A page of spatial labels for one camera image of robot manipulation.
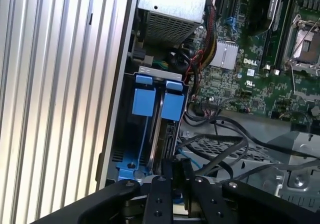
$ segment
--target screw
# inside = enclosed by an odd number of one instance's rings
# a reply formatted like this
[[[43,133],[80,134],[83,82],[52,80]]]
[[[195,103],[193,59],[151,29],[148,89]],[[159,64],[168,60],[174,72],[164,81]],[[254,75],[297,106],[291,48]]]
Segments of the screw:
[[[198,183],[201,183],[201,182],[203,182],[204,180],[203,180],[201,177],[196,177],[196,178],[195,178],[195,181],[198,182]]]
[[[158,181],[160,181],[160,182],[164,182],[166,179],[163,177],[163,176],[159,176],[158,177]]]
[[[237,183],[234,183],[234,182],[230,182],[230,183],[229,183],[229,186],[232,187],[232,188],[237,188],[237,187],[238,187],[238,184],[237,184]]]
[[[302,178],[302,176],[297,176],[296,178],[295,178],[295,185],[297,186],[297,187],[302,187],[303,185],[304,185],[304,179]]]
[[[128,181],[125,186],[126,187],[133,187],[135,185],[135,183],[133,183],[132,181]]]

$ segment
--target heatsink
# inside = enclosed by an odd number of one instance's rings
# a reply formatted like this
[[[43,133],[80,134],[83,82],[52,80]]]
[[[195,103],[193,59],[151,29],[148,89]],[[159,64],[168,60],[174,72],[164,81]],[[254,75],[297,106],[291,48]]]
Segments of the heatsink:
[[[216,54],[210,66],[233,70],[236,66],[239,46],[234,42],[218,41]]]

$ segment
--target blue cable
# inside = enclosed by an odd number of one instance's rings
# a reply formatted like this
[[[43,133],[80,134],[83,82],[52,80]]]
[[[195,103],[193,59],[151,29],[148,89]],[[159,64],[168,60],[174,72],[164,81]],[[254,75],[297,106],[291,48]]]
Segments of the blue cable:
[[[181,149],[179,149],[178,152],[179,152],[182,156],[184,156],[185,158],[190,158],[191,162],[192,162],[193,164],[195,164],[197,168],[199,168],[199,169],[202,168],[195,160],[193,160],[191,157],[187,156]]]

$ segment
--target blue plastic latch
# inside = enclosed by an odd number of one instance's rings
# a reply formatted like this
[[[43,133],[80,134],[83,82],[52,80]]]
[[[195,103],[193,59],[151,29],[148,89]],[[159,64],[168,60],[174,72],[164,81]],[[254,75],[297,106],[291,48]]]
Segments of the blue plastic latch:
[[[135,171],[140,169],[140,159],[144,148],[149,118],[145,120],[143,138],[140,146],[129,145],[123,155],[122,162],[118,162],[116,167],[119,169],[118,181],[122,179],[135,179]]]
[[[132,114],[152,117],[154,113],[156,89],[145,90],[136,88],[134,91]]]
[[[185,96],[165,93],[161,117],[172,121],[179,121],[184,105]]]
[[[181,82],[175,82],[175,81],[170,81],[170,80],[167,80],[166,81],[166,84],[165,84],[165,87],[167,89],[170,89],[170,90],[175,90],[175,91],[179,91],[179,92],[182,92],[183,90],[183,86],[182,86],[182,83]]]
[[[145,85],[152,85],[153,79],[151,76],[146,76],[146,75],[136,75],[135,76],[135,82],[140,83],[140,84],[145,84]]]

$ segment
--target metal mesh grille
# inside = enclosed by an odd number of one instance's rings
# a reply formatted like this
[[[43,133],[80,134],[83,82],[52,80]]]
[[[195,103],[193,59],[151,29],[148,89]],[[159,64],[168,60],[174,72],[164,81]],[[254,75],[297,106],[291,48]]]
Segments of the metal mesh grille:
[[[150,13],[146,40],[153,43],[175,45],[188,37],[198,24]]]
[[[194,141],[191,144],[196,150],[201,151],[203,153],[209,154],[211,156],[216,156],[223,152],[228,147],[232,146],[232,142],[217,142],[216,140],[211,139],[200,139],[197,141]],[[238,158],[243,152],[245,151],[245,148],[241,148],[234,153],[230,154],[230,158]],[[275,163],[276,161],[272,159],[268,155],[268,150],[260,147],[260,146],[251,146],[249,147],[248,153],[244,156],[243,159],[251,160],[251,161],[257,161],[257,162],[268,162],[268,163]]]

